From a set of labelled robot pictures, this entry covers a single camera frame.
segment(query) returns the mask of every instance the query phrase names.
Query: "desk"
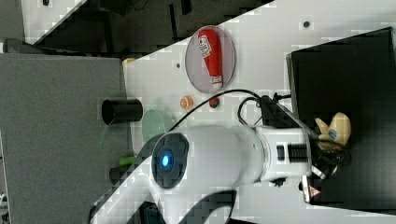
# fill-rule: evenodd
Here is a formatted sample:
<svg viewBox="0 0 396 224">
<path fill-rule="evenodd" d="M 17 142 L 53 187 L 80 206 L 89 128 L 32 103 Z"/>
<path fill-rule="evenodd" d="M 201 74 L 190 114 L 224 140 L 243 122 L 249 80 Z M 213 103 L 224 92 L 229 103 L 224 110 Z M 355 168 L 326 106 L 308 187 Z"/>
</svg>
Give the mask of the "desk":
<svg viewBox="0 0 396 224">
<path fill-rule="evenodd" d="M 303 27 L 304 21 L 311 26 Z M 259 7 L 219 25 L 231 37 L 236 52 L 234 78 L 226 87 L 249 89 L 258 94 L 289 92 L 286 55 L 297 49 L 323 44 L 369 31 L 396 27 L 396 2 L 280 0 Z M 127 96 L 180 119 L 186 112 L 178 101 L 191 94 L 202 102 L 209 95 L 189 82 L 184 56 L 189 38 L 124 65 Z M 236 109 L 245 94 L 221 97 L 219 110 L 205 105 L 182 126 L 215 123 L 238 125 Z M 254 111 L 251 108 L 250 122 Z M 134 153 L 142 146 L 141 123 L 132 124 Z M 297 189 L 299 180 L 289 179 L 279 189 L 267 183 L 241 187 L 232 218 L 258 223 L 395 223 L 396 217 L 311 206 Z"/>
<path fill-rule="evenodd" d="M 87 0 L 49 1 L 21 0 L 25 42 L 34 44 L 49 34 Z"/>
</svg>

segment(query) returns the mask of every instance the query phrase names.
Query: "ketchup bottle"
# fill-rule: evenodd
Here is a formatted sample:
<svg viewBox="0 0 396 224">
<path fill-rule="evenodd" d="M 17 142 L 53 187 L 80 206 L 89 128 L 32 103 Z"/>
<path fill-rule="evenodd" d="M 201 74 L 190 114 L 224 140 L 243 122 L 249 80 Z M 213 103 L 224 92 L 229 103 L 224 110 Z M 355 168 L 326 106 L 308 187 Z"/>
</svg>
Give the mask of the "ketchup bottle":
<svg viewBox="0 0 396 224">
<path fill-rule="evenodd" d="M 206 28 L 198 34 L 199 48 L 212 78 L 213 89 L 222 87 L 222 57 L 219 36 L 215 30 Z"/>
</svg>

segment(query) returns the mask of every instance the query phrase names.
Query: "blue light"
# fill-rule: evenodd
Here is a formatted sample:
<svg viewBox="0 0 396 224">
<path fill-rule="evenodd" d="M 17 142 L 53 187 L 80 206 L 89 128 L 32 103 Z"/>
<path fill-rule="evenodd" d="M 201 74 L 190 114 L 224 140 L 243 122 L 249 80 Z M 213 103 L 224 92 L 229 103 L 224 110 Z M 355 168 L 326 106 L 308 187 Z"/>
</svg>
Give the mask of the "blue light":
<svg viewBox="0 0 396 224">
<path fill-rule="evenodd" d="M 167 166 L 169 162 L 169 157 L 168 156 L 164 156 L 163 157 L 163 166 Z"/>
</svg>

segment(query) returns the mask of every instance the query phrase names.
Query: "black mug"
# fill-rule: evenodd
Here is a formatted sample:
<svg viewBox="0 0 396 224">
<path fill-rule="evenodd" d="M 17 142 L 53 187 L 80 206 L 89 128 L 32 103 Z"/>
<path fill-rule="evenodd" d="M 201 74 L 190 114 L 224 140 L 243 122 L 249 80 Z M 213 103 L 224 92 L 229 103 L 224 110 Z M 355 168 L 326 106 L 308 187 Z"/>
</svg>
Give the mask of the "black mug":
<svg viewBox="0 0 396 224">
<path fill-rule="evenodd" d="M 139 100 L 104 100 L 102 119 L 106 125 L 112 123 L 134 122 L 143 117 L 143 106 Z"/>
</svg>

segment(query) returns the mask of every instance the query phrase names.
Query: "yellow toy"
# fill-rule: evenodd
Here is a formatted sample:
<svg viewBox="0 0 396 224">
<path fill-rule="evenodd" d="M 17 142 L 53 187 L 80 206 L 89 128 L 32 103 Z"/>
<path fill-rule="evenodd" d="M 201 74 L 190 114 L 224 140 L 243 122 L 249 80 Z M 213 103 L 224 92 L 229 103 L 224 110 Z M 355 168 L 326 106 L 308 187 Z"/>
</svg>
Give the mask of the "yellow toy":
<svg viewBox="0 0 396 224">
<path fill-rule="evenodd" d="M 346 145 L 351 135 L 350 120 L 347 115 L 340 112 L 335 114 L 330 126 L 321 119 L 315 119 L 315 122 L 320 129 L 320 135 L 318 136 L 319 140 L 335 142 L 343 147 Z M 321 144 L 321 146 L 328 148 L 329 145 Z"/>
</svg>

